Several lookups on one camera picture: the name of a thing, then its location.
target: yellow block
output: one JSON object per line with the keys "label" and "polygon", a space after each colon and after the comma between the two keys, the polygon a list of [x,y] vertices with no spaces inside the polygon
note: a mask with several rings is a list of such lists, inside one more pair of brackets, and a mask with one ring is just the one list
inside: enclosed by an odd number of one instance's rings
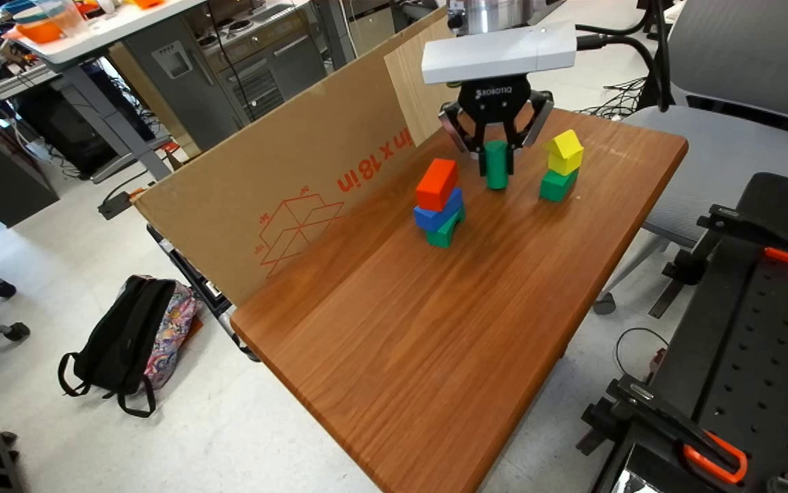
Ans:
{"label": "yellow block", "polygon": [[559,175],[570,175],[583,164],[583,142],[578,131],[566,129],[552,138],[548,168]]}

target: green block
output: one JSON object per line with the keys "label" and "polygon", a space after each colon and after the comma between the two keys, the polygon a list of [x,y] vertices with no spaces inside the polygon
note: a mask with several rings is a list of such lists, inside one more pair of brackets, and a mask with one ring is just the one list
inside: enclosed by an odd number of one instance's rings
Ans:
{"label": "green block", "polygon": [[441,226],[441,230],[425,233],[426,245],[432,245],[438,250],[448,250],[453,227],[460,226],[463,216],[466,216],[466,211],[458,211],[458,215],[448,216],[448,223]]}
{"label": "green block", "polygon": [[505,159],[508,159],[508,146],[505,142],[485,142],[485,186],[486,189],[505,189],[508,172],[505,172]]}
{"label": "green block", "polygon": [[578,183],[578,171],[570,172],[570,175],[559,175],[552,171],[548,171],[538,181],[538,197],[548,201],[548,204],[560,204],[566,201],[566,194],[574,189]]}

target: toy block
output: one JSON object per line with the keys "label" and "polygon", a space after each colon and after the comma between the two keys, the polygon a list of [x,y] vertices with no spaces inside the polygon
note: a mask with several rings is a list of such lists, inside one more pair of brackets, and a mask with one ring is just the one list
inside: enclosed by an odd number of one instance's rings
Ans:
{"label": "toy block", "polygon": [[448,250],[453,227],[460,226],[463,216],[466,216],[466,211],[458,211],[453,216],[445,220],[445,226],[441,230],[425,233],[426,245],[438,248],[438,250]]}
{"label": "toy block", "polygon": [[443,211],[453,183],[458,183],[453,159],[432,159],[415,186],[415,207],[425,211]]}
{"label": "toy block", "polygon": [[560,172],[545,172],[538,181],[538,197],[548,204],[560,204],[574,189],[581,171],[560,175]]}
{"label": "toy block", "polygon": [[426,233],[441,230],[448,216],[463,215],[463,211],[466,211],[466,194],[453,189],[443,211],[436,215],[436,211],[415,208],[415,226]]}
{"label": "toy block", "polygon": [[583,153],[578,131],[560,131],[552,138],[548,168],[559,175],[570,175],[583,168]]}
{"label": "toy block", "polygon": [[508,168],[505,168],[508,148],[505,148],[505,142],[485,142],[482,156],[485,156],[485,186],[504,192],[508,183]]}

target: floor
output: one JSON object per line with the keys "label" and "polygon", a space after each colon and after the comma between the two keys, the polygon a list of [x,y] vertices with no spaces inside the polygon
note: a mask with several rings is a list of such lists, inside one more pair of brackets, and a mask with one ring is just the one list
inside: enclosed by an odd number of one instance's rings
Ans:
{"label": "floor", "polygon": [[[593,26],[629,26],[635,0],[570,0],[552,16]],[[603,104],[605,85],[644,75],[627,50],[592,53],[578,70],[533,75],[533,87],[556,93],[559,107]],[[146,491],[332,491],[365,493],[375,486],[333,439],[263,368],[237,354],[204,315],[183,363],[162,393],[152,420],[131,420],[102,394],[70,401],[55,370],[80,352],[94,323],[128,275],[177,276],[146,233],[137,211],[111,223],[95,215],[102,197],[137,168],[107,183],[57,178],[59,204],[6,230],[0,227],[0,276],[20,293],[0,302],[0,322],[24,322],[33,338],[10,346],[0,338],[0,427],[20,434],[20,467],[33,493],[146,493]],[[633,326],[671,338],[686,300],[653,322],[663,259],[618,292],[615,315],[586,315],[566,356],[525,415],[512,444],[489,471],[489,493],[589,491],[609,446],[583,459],[574,444],[581,415],[618,375],[615,338]],[[627,338],[622,363],[646,375],[659,344]]]}

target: red block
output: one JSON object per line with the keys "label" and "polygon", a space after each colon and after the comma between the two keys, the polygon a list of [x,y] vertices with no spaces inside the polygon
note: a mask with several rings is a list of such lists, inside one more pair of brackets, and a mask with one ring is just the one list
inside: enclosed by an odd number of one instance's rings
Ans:
{"label": "red block", "polygon": [[432,159],[415,186],[415,207],[425,211],[443,211],[453,183],[458,183],[458,163]]}

